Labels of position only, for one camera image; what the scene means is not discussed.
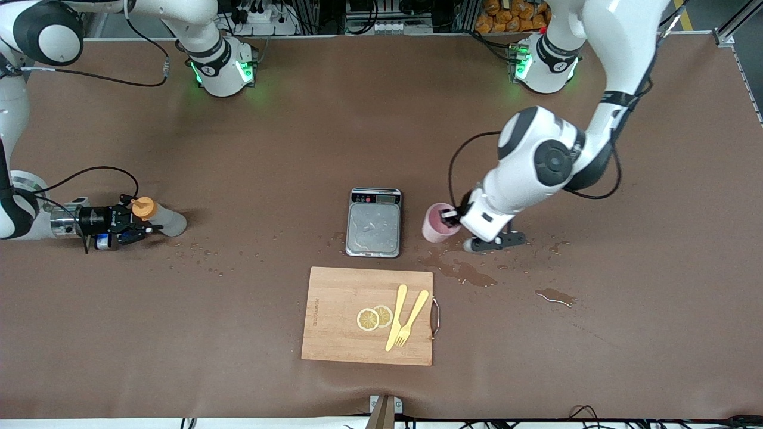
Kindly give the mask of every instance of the wooden cutting board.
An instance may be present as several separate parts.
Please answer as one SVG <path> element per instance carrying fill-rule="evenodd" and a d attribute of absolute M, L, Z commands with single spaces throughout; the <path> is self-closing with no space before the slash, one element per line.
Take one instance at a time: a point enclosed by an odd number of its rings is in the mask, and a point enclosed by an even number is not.
<path fill-rule="evenodd" d="M 391 324 L 365 332 L 358 327 L 364 308 L 386 305 L 394 311 L 398 286 L 408 286 L 400 323 L 405 325 L 419 292 L 429 291 L 403 347 L 385 351 Z M 432 365 L 432 273 L 314 266 L 304 316 L 302 359 L 340 362 Z"/>

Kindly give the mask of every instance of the pink cup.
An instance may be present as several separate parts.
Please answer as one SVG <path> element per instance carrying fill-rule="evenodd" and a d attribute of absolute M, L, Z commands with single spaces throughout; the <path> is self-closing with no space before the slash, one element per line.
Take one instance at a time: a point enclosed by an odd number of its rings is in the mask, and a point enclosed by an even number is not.
<path fill-rule="evenodd" d="M 449 227 L 444 224 L 439 218 L 439 211 L 446 209 L 453 209 L 454 207 L 444 202 L 437 202 L 432 204 L 427 209 L 427 215 L 424 216 L 424 223 L 421 226 L 421 234 L 430 243 L 441 243 L 446 238 L 451 237 L 455 233 L 461 230 L 461 225 L 455 227 Z"/>

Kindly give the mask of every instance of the digital kitchen scale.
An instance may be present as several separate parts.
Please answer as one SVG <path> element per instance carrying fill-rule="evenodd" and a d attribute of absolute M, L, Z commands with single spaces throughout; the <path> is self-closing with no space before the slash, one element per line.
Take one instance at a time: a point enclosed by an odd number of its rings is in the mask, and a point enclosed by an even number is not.
<path fill-rule="evenodd" d="M 394 258 L 400 254 L 403 194 L 399 189 L 355 188 L 349 194 L 347 238 L 349 256 Z"/>

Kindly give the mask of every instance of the brown tabletop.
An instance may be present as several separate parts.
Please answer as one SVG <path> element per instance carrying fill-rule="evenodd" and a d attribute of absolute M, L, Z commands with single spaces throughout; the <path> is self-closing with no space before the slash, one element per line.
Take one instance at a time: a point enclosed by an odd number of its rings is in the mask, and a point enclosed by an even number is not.
<path fill-rule="evenodd" d="M 614 197 L 529 208 L 514 226 L 531 245 L 508 253 L 442 255 L 453 243 L 421 238 L 465 139 L 532 105 L 587 124 L 604 73 L 584 55 L 544 96 L 467 37 L 275 40 L 256 87 L 225 99 L 198 89 L 179 53 L 158 89 L 33 75 L 14 168 L 49 183 L 129 169 L 189 228 L 88 256 L 75 240 L 0 244 L 0 417 L 354 414 L 380 392 L 420 418 L 763 413 L 763 131 L 711 36 L 661 50 L 619 142 Z M 149 44 L 90 43 L 76 68 L 150 82 L 161 61 Z M 464 151 L 458 195 L 495 166 L 495 144 Z M 403 191 L 399 258 L 341 254 L 354 186 Z M 96 172 L 53 197 L 119 192 L 129 180 Z M 445 271 L 476 273 L 444 276 L 430 249 Z M 434 270 L 433 366 L 301 360 L 311 266 Z"/>

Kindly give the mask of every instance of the white bottle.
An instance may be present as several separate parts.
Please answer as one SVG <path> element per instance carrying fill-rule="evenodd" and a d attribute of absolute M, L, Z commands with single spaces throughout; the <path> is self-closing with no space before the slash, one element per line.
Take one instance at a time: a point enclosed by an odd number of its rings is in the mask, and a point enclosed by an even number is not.
<path fill-rule="evenodd" d="M 162 207 L 148 197 L 140 197 L 133 201 L 133 215 L 151 222 L 153 225 L 162 225 L 159 231 L 169 237 L 177 237 L 185 231 L 188 225 L 185 216 L 177 211 Z"/>

